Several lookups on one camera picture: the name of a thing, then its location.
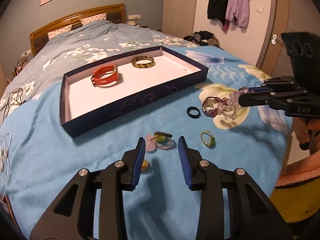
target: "clothes pile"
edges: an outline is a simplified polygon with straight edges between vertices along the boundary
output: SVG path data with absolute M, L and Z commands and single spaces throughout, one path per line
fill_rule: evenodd
M 226 32 L 230 22 L 240 28 L 246 28 L 249 22 L 249 0 L 209 0 L 208 19 L 218 19 Z
M 195 32 L 193 35 L 184 37 L 186 41 L 191 41 L 200 46 L 216 46 L 220 49 L 220 43 L 213 33 L 207 31 Z

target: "pillow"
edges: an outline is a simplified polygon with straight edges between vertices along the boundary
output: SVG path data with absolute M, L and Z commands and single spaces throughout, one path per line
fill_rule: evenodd
M 53 32 L 49 32 L 48 33 L 48 38 L 49 38 L 49 40 L 51 40 L 53 37 L 57 36 L 60 33 L 71 32 L 71 28 L 72 28 L 72 24 L 70 24 L 70 25 L 68 25 L 66 27 L 63 27 L 61 29 L 55 30 Z
M 90 22 L 94 22 L 94 21 L 98 21 L 98 20 L 106 20 L 107 19 L 107 14 L 106 13 L 101 13 L 101 14 L 97 14 L 95 16 L 91 16 L 91 17 L 87 17 L 87 18 L 83 18 L 81 19 L 81 23 L 82 26 L 90 23 Z

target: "door handle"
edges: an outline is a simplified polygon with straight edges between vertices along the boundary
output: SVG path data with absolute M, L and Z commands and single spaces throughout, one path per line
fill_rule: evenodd
M 277 35 L 273 34 L 272 35 L 272 40 L 271 40 L 272 45 L 275 45 L 276 41 L 279 41 L 279 42 L 283 43 L 283 41 L 280 38 L 278 38 Z

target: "hand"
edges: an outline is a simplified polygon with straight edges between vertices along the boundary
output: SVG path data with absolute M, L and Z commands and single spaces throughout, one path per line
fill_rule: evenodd
M 306 143 L 310 141 L 310 135 L 308 130 L 320 129 L 320 119 L 312 119 L 307 124 L 301 118 L 294 117 L 292 127 L 296 133 L 297 139 L 300 143 Z

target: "floral bedspread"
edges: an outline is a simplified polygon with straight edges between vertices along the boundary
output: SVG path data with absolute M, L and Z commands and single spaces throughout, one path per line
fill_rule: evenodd
M 197 47 L 181 38 L 167 36 L 150 29 L 99 20 L 51 39 L 21 73 L 8 85 L 0 109 L 11 114 L 19 104 L 62 80 L 64 73 L 82 65 L 119 53 L 151 46 Z M 0 112 L 0 126 L 4 110 Z

